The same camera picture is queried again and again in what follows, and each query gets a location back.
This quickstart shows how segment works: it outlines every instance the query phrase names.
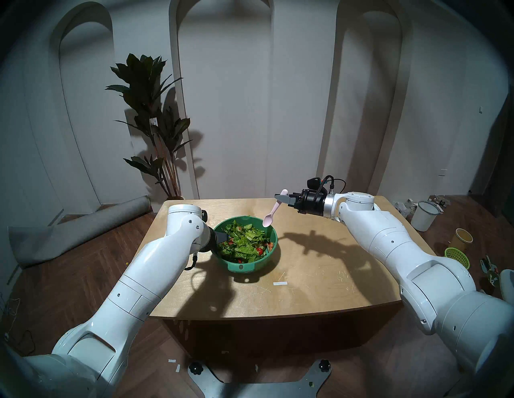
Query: rolled carpet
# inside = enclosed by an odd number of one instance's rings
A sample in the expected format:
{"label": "rolled carpet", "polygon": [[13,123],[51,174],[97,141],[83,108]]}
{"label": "rolled carpet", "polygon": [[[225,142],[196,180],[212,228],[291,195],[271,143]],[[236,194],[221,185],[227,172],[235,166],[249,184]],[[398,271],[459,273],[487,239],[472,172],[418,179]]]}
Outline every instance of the rolled carpet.
{"label": "rolled carpet", "polygon": [[9,227],[9,242],[21,268],[52,260],[88,240],[151,210],[148,196],[129,200],[62,224]]}

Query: metal base plate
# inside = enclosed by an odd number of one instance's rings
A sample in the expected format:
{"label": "metal base plate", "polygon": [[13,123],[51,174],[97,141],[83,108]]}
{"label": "metal base plate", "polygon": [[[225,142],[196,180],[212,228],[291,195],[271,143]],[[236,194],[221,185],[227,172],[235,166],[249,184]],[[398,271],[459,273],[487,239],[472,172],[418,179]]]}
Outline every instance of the metal base plate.
{"label": "metal base plate", "polygon": [[189,377],[206,398],[314,398],[331,372],[330,362],[320,359],[297,382],[238,384],[219,381],[201,362],[193,362],[188,368]]}

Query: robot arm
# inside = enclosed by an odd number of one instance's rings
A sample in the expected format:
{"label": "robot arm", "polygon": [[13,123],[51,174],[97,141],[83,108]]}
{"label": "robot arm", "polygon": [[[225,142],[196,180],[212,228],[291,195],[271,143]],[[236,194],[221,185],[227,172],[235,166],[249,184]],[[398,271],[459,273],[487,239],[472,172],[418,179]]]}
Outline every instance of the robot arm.
{"label": "robot arm", "polygon": [[312,182],[301,194],[275,197],[299,213],[346,224],[357,243],[396,279],[417,326],[424,334],[437,333],[467,370],[475,373],[498,336],[514,332],[512,306],[477,292],[471,275],[456,260],[425,253],[396,217],[374,204],[372,195],[334,195]]}
{"label": "robot arm", "polygon": [[166,235],[134,257],[93,317],[66,332],[52,355],[26,358],[38,384],[52,396],[111,396],[134,337],[177,281],[189,255],[223,241],[204,221],[207,213],[197,206],[171,206]]}

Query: lettuce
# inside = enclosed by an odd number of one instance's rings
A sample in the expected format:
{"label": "lettuce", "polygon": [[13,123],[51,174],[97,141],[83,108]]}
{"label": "lettuce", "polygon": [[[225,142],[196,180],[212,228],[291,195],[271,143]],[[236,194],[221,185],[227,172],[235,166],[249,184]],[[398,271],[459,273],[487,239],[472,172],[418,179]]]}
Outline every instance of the lettuce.
{"label": "lettuce", "polygon": [[260,260],[267,254],[269,238],[252,224],[241,226],[234,221],[225,226],[224,231],[229,235],[229,241],[218,245],[218,254],[223,259],[247,263]]}

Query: table top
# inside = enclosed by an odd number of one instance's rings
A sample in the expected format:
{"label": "table top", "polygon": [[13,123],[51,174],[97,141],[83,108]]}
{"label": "table top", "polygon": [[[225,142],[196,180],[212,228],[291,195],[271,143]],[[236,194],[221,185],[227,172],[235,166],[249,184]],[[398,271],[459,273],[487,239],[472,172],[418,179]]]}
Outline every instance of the table top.
{"label": "table top", "polygon": [[[169,206],[184,203],[206,210],[207,225],[214,228],[234,216],[264,218],[275,200],[166,201],[137,252],[146,243],[164,236]],[[376,196],[375,203],[397,217],[421,249],[434,254],[386,198]],[[234,274],[223,268],[211,252],[199,253],[196,268],[182,272],[150,316],[189,320],[281,317],[341,312],[400,300],[394,278],[357,244],[344,224],[298,214],[292,207],[282,205],[272,225],[279,244],[263,269]],[[273,285],[282,281],[287,284]]]}

